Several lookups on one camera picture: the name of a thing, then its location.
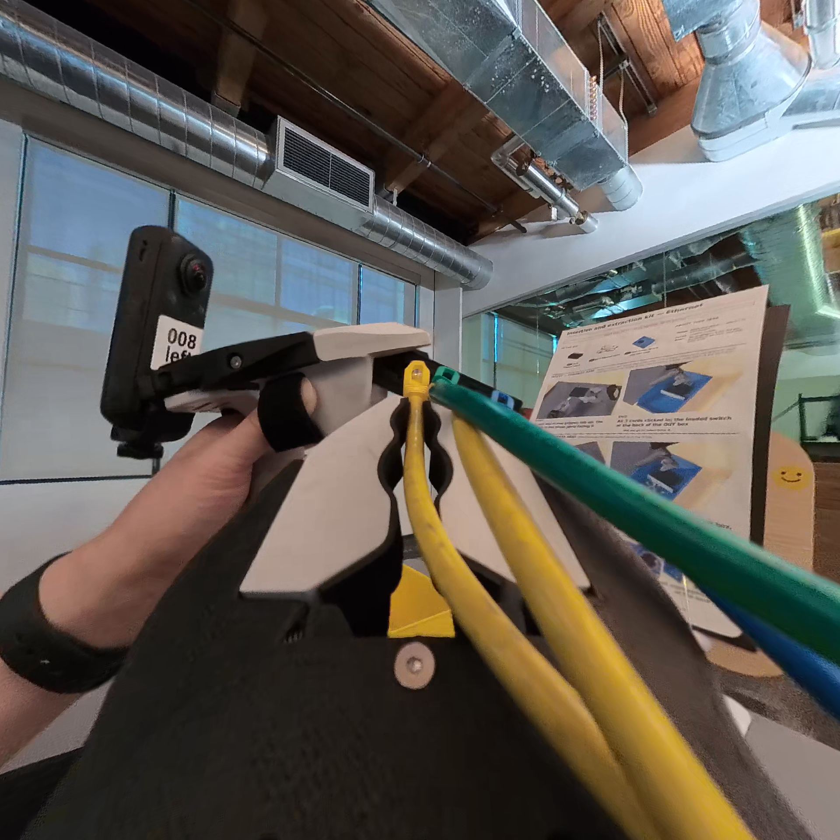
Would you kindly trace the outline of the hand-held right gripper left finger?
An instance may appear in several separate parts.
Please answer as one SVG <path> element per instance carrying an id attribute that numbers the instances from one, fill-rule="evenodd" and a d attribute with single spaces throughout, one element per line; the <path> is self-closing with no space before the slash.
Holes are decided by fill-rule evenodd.
<path id="1" fill-rule="evenodd" d="M 389 395 L 310 449 L 240 594 L 337 606 L 354 635 L 387 635 L 403 571 L 403 440 L 404 400 Z"/>

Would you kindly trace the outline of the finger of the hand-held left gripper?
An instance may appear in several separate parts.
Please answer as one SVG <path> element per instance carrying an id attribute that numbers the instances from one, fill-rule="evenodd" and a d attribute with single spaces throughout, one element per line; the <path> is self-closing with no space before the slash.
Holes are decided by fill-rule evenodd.
<path id="1" fill-rule="evenodd" d="M 312 334 L 314 351 L 321 362 L 370 356 L 372 358 L 420 350 L 431 346 L 426 330 L 399 322 L 344 325 L 319 329 Z"/>

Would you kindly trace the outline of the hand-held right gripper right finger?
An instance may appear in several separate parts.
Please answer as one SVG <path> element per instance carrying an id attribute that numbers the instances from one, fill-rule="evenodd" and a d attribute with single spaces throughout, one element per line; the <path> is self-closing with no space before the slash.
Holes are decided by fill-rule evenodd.
<path id="1" fill-rule="evenodd" d="M 461 463 L 453 414 L 443 406 L 426 402 L 423 423 L 425 444 L 430 451 L 428 475 L 437 493 L 436 509 L 449 538 L 514 625 L 527 635 L 537 635 L 539 630 L 524 605 L 515 577 Z M 589 578 L 531 470 L 493 440 L 487 438 L 486 442 L 572 581 L 583 593 L 589 593 L 592 588 Z"/>

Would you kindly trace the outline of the yellow plastic bin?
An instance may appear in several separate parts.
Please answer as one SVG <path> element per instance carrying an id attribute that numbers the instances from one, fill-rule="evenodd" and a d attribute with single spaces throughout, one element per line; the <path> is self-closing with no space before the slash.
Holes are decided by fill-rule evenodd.
<path id="1" fill-rule="evenodd" d="M 390 638 L 455 637 L 453 614 L 431 578 L 404 564 L 391 596 Z"/>

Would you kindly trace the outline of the person's left hand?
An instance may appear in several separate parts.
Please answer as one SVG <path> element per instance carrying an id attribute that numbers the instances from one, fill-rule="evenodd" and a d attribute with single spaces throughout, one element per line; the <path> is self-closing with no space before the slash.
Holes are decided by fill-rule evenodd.
<path id="1" fill-rule="evenodd" d="M 107 528 L 43 573 L 48 622 L 93 648 L 129 647 L 190 560 L 244 506 L 269 451 L 256 410 L 206 425 Z"/>

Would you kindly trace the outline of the window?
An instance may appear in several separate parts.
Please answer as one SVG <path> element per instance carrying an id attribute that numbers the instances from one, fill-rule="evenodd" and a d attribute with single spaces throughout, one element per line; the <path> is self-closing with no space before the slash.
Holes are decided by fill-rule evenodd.
<path id="1" fill-rule="evenodd" d="M 414 284 L 27 140 L 2 400 L 2 480 L 148 475 L 100 414 L 131 232 L 168 225 L 215 268 L 203 348 L 335 327 L 417 325 Z"/>

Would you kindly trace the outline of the metal pipe fitting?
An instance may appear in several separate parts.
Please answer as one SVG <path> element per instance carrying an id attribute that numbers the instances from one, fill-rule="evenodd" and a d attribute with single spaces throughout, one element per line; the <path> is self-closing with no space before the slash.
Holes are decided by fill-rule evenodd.
<path id="1" fill-rule="evenodd" d="M 580 208 L 554 176 L 546 174 L 532 159 L 528 162 L 516 160 L 515 154 L 525 146 L 524 140 L 511 132 L 504 143 L 493 152 L 491 161 L 524 192 L 546 202 L 554 214 L 566 216 L 569 223 L 583 234 L 594 233 L 598 227 L 596 219 Z"/>

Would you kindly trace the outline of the printed instruction sheet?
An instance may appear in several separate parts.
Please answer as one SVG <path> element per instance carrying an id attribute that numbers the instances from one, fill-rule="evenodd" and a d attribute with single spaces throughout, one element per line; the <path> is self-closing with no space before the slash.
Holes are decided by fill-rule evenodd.
<path id="1" fill-rule="evenodd" d="M 766 303 L 756 287 L 563 332 L 532 421 L 750 538 Z"/>

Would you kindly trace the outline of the black wrist band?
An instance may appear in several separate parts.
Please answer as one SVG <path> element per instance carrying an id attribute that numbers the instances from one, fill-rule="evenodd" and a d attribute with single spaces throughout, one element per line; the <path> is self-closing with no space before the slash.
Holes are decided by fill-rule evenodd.
<path id="1" fill-rule="evenodd" d="M 58 695 L 86 694 L 110 681 L 128 647 L 99 648 L 53 626 L 42 609 L 39 584 L 60 553 L 15 583 L 1 599 L 1 659 L 28 683 Z"/>

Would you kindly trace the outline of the white duct air vent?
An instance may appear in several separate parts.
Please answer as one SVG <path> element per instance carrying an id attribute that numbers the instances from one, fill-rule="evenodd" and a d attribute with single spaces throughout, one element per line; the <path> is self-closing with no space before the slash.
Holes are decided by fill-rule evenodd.
<path id="1" fill-rule="evenodd" d="M 373 211 L 375 174 L 369 167 L 284 118 L 275 120 L 268 146 L 272 155 L 266 191 L 286 179 Z"/>

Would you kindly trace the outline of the round metal duct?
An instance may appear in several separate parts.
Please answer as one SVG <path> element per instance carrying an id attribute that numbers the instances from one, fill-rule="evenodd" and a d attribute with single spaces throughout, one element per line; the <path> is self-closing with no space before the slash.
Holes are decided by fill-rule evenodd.
<path id="1" fill-rule="evenodd" d="M 268 134 L 124 58 L 26 2 L 1 2 L 2 76 L 47 99 L 86 112 L 162 149 L 339 226 L 446 275 L 485 287 L 483 255 L 375 194 L 371 213 L 283 179 L 264 184 Z"/>

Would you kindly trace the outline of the large rectangular metal duct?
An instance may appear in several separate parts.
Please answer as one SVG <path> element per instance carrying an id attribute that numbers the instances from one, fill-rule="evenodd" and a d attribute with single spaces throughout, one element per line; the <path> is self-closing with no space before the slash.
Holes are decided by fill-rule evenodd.
<path id="1" fill-rule="evenodd" d="M 371 5 L 573 189 L 600 186 L 617 211 L 637 203 L 627 123 L 537 2 Z"/>

